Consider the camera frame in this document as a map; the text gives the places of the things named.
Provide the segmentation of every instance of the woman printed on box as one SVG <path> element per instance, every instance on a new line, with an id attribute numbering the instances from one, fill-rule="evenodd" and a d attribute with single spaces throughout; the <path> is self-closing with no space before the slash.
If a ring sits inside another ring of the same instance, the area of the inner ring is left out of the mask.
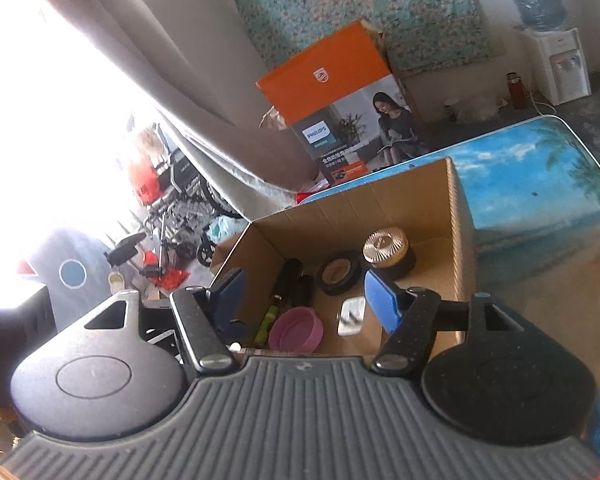
<path id="1" fill-rule="evenodd" d="M 379 153 L 384 153 L 388 166 L 429 153 L 415 133 L 410 110 L 401 107 L 384 92 L 374 95 L 374 108 L 380 115 L 378 124 L 384 144 Z"/>

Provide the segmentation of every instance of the shield logo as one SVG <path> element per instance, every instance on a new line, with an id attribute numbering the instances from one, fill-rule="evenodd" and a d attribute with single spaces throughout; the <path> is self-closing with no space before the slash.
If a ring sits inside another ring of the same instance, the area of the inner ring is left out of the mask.
<path id="1" fill-rule="evenodd" d="M 324 69 L 324 67 L 316 70 L 314 72 L 314 76 L 320 83 L 326 83 L 329 80 L 329 74 L 327 74 L 327 71 Z"/>

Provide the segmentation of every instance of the pink bowl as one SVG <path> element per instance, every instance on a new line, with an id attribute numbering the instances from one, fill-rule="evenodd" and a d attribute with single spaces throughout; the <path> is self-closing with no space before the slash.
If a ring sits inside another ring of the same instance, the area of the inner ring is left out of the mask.
<path id="1" fill-rule="evenodd" d="M 296 306 L 285 312 L 271 327 L 269 348 L 279 352 L 313 352 L 324 334 L 320 318 L 312 308 Z"/>

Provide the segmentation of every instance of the floral fabric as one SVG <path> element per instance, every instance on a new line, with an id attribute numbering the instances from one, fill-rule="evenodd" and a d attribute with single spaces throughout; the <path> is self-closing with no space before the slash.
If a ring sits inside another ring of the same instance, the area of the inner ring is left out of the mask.
<path id="1" fill-rule="evenodd" d="M 235 0 L 269 68 L 360 18 L 384 31 L 400 70 L 467 63 L 489 53 L 474 0 Z"/>

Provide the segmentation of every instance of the red thermos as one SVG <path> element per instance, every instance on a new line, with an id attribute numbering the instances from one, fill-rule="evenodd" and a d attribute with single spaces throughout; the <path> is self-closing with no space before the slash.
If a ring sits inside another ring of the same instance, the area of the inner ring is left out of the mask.
<path id="1" fill-rule="evenodd" d="M 525 87 L 522 85 L 522 78 L 516 72 L 507 74 L 507 85 L 509 85 L 509 95 L 511 103 L 516 110 L 526 108 Z"/>

